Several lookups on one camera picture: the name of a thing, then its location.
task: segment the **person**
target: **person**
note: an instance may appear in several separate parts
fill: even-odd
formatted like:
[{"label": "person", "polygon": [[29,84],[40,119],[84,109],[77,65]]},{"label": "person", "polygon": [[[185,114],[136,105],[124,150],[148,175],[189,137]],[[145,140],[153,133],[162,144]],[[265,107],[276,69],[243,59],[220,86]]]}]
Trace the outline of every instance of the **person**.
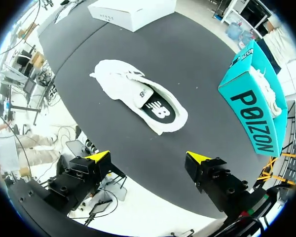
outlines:
[{"label": "person", "polygon": [[265,27],[269,33],[258,41],[258,45],[278,74],[288,62],[296,59],[296,47],[286,26],[275,14],[268,18]]},{"label": "person", "polygon": [[[7,129],[7,124],[0,124],[0,131]],[[51,163],[60,157],[56,150],[35,150],[36,146],[51,146],[57,135],[43,137],[37,134],[17,135],[12,132],[0,133],[0,170],[1,172],[17,171],[29,165]]]}]

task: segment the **white shelf unit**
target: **white shelf unit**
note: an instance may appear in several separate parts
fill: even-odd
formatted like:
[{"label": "white shelf unit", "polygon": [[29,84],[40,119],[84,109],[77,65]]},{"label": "white shelf unit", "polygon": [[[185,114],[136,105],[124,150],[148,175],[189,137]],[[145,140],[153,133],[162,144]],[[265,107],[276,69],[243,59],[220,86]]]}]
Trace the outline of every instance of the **white shelf unit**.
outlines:
[{"label": "white shelf unit", "polygon": [[223,16],[223,18],[221,20],[221,23],[226,22],[227,24],[230,25],[232,22],[238,22],[240,20],[242,22],[241,27],[244,30],[247,30],[247,31],[252,30],[254,33],[256,33],[256,35],[260,39],[263,38],[263,36],[260,34],[260,32],[256,28],[267,18],[267,15],[265,15],[257,25],[252,26],[243,16],[241,16],[239,14],[239,12],[237,10],[234,9],[234,7],[236,6],[238,1],[239,0],[231,1],[225,15]]}]

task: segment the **sneaker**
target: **sneaker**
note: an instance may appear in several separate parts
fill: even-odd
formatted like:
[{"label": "sneaker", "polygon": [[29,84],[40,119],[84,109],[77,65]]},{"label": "sneaker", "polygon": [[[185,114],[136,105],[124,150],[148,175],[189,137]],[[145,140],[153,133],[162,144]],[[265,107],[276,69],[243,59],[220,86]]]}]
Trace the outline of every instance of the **sneaker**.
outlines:
[{"label": "sneaker", "polygon": [[272,117],[276,118],[282,113],[282,109],[279,108],[276,104],[275,92],[272,90],[272,88],[270,87],[270,84],[268,83],[267,79],[264,77],[264,74],[260,72],[260,70],[255,70],[255,68],[251,66],[250,74],[253,76],[253,78],[256,80],[257,84],[259,85],[259,88],[261,89],[264,95],[264,98],[267,102],[267,105],[269,107]]},{"label": "sneaker", "polygon": [[187,121],[187,111],[170,91],[128,63],[103,60],[90,76],[108,97],[123,101],[158,135],[177,131]]}]

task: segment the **desk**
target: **desk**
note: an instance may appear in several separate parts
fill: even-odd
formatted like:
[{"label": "desk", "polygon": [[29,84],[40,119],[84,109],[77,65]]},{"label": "desk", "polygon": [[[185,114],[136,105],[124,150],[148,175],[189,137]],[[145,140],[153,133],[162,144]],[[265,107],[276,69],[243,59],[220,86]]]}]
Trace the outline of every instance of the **desk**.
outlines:
[{"label": "desk", "polygon": [[[194,213],[224,216],[206,194],[198,192],[184,163],[186,151],[221,157],[249,187],[265,164],[266,157],[254,152],[240,121],[217,90],[234,52],[210,31],[178,13],[135,33],[112,24],[96,29],[93,23],[99,27],[101,22],[91,19],[84,27],[92,27],[95,33],[85,34],[73,48],[74,42],[67,42],[67,37],[76,35],[80,27],[74,22],[88,18],[80,14],[73,11],[58,24],[49,25],[44,34],[49,31],[50,37],[57,36],[48,42],[40,36],[51,68],[57,68],[59,95],[75,121],[101,151],[111,151],[118,168],[146,189]],[[61,50],[56,50],[57,42],[63,42]],[[61,67],[53,59],[67,55]],[[89,76],[104,59],[130,63],[171,91],[188,111],[186,125],[158,136],[122,102],[111,100]]]}]

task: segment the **screw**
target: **screw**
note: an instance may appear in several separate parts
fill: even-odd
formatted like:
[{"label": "screw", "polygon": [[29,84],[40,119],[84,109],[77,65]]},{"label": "screw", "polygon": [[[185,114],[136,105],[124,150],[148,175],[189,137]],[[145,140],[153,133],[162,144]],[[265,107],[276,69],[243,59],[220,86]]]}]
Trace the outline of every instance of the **screw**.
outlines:
[{"label": "screw", "polygon": [[233,194],[235,190],[233,188],[227,189],[227,194]]},{"label": "screw", "polygon": [[78,177],[82,177],[83,174],[82,174],[81,172],[77,172],[77,176],[78,176]]},{"label": "screw", "polygon": [[68,189],[67,189],[66,186],[62,186],[62,187],[60,188],[60,191],[62,191],[63,193],[67,193],[67,192],[68,192]]}]

